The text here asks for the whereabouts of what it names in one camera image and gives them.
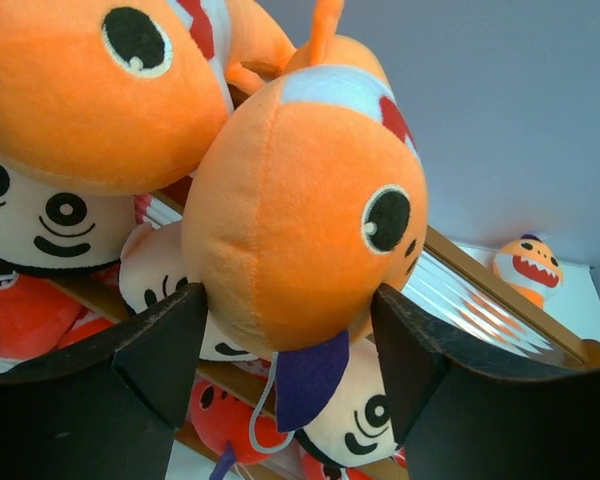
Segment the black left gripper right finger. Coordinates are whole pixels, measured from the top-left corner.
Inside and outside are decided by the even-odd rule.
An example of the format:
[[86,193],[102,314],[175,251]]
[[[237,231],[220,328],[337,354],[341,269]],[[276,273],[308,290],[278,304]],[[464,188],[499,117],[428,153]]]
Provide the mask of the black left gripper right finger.
[[376,290],[371,314],[411,478],[600,479],[600,367],[515,355],[389,285]]

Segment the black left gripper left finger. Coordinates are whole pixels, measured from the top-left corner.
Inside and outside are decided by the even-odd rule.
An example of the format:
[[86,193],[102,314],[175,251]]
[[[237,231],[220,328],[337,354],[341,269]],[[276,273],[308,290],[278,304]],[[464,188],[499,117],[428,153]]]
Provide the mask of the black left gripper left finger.
[[162,479],[207,318],[188,284],[148,310],[0,373],[0,479]]

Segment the red shark plush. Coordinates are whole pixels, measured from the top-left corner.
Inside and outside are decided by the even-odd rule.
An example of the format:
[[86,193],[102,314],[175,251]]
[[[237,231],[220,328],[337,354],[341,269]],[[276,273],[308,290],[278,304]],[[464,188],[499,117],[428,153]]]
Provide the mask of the red shark plush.
[[[342,470],[339,467],[327,466],[316,460],[302,447],[298,448],[302,471],[306,480],[336,480],[343,479]],[[353,480],[369,480],[371,476],[363,473],[359,468],[349,467],[344,469],[347,478]]]
[[0,373],[112,325],[45,280],[0,262]]
[[195,383],[188,406],[188,419],[202,443],[219,456],[210,479],[224,479],[237,465],[253,465],[286,448],[291,434],[280,433],[276,422],[258,414],[255,438],[263,451],[255,449],[250,437],[254,409],[209,380]]

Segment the boy doll table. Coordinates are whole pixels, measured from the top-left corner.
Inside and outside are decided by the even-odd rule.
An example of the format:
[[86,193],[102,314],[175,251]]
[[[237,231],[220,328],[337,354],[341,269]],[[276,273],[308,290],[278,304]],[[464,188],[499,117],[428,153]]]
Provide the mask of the boy doll table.
[[343,377],[329,403],[295,439],[319,462],[359,467],[392,456],[395,442],[376,345],[351,346]]

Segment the boy doll black hair front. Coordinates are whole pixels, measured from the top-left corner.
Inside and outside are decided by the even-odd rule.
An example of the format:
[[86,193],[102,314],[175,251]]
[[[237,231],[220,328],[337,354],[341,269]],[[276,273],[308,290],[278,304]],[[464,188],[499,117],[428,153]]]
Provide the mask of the boy doll black hair front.
[[[148,223],[136,227],[123,246],[118,280],[120,294],[133,313],[147,310],[188,283],[181,254],[181,223],[157,229]],[[199,358],[240,362],[256,356],[230,340],[209,316]]]

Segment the orange shark plush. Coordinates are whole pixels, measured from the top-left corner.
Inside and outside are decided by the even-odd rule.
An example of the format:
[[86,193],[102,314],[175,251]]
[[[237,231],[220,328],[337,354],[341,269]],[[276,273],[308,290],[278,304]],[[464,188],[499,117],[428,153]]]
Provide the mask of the orange shark plush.
[[423,250],[428,193],[386,74],[319,1],[308,42],[251,94],[204,155],[181,223],[188,278],[218,328],[271,363],[279,432],[334,395],[383,285]]
[[0,1],[0,161],[122,195],[194,171],[295,51],[254,1]]
[[492,260],[494,274],[540,309],[562,286],[564,273],[548,245],[524,234],[498,250]]

